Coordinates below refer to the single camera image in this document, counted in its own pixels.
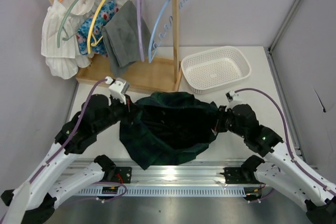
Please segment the yellow hanger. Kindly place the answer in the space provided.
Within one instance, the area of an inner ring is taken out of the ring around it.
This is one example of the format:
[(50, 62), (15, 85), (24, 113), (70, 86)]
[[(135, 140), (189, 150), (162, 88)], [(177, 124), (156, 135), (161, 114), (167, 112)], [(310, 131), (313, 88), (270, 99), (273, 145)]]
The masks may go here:
[(98, 17), (98, 14), (101, 10), (101, 8), (103, 7), (103, 5), (105, 4), (107, 0), (101, 0), (100, 4), (98, 5), (97, 9), (96, 9), (96, 12), (92, 18), (92, 21), (91, 21), (91, 25), (89, 27), (89, 31), (88, 31), (88, 36), (87, 36), (87, 50), (88, 50), (88, 54), (91, 53), (92, 51), (92, 46), (96, 46), (100, 41), (101, 41), (101, 38), (99, 39), (96, 39), (95, 36), (93, 36), (93, 29), (94, 29), (94, 24), (97, 20), (97, 17)]

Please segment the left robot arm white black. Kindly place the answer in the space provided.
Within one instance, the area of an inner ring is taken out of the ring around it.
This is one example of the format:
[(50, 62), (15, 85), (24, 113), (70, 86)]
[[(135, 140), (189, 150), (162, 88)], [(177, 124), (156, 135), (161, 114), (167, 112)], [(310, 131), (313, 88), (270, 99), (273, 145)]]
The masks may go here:
[(101, 94), (89, 96), (81, 111), (63, 125), (34, 173), (20, 187), (2, 193), (8, 210), (1, 223), (44, 223), (66, 200), (92, 184), (108, 183), (126, 193), (127, 187), (114, 180), (116, 165), (106, 155), (97, 156), (63, 181), (58, 178), (97, 140), (98, 134), (118, 122), (131, 123), (139, 112), (129, 96), (125, 102)]

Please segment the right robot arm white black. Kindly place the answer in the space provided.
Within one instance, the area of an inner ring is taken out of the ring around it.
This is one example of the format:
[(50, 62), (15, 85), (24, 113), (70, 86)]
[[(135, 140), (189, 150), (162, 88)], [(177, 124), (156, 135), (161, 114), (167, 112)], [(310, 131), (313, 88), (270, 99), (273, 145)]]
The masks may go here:
[(335, 184), (293, 153), (288, 141), (261, 125), (248, 104), (220, 106), (214, 129), (242, 137), (254, 152), (241, 166), (244, 179), (271, 186), (296, 203), (312, 223), (335, 223)]

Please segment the grey pleated skirt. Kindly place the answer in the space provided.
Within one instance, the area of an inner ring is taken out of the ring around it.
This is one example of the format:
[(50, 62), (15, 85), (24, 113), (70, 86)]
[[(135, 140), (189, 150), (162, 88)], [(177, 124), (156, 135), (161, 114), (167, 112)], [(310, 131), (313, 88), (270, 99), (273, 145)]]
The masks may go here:
[(115, 77), (122, 76), (130, 65), (140, 61), (141, 54), (148, 56), (151, 33), (142, 19), (143, 50), (141, 51), (136, 11), (133, 2), (127, 1), (102, 28), (103, 44), (108, 55), (110, 71)]

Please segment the dark green plaid garment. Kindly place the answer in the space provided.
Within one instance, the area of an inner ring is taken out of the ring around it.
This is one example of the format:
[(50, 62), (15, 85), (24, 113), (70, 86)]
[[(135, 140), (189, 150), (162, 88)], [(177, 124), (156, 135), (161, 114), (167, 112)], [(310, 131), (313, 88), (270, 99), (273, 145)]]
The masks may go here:
[(121, 122), (119, 139), (143, 170), (196, 159), (217, 138), (218, 107), (187, 92), (155, 92), (135, 102), (139, 113)]

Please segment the purple hanger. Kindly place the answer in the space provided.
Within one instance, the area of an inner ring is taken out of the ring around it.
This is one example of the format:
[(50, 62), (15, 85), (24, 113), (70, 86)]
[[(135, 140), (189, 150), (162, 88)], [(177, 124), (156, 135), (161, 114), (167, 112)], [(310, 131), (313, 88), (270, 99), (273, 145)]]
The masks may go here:
[(136, 11), (137, 11), (137, 26), (138, 26), (138, 45), (140, 59), (142, 62), (145, 60), (143, 40), (142, 40), (142, 0), (136, 0)]

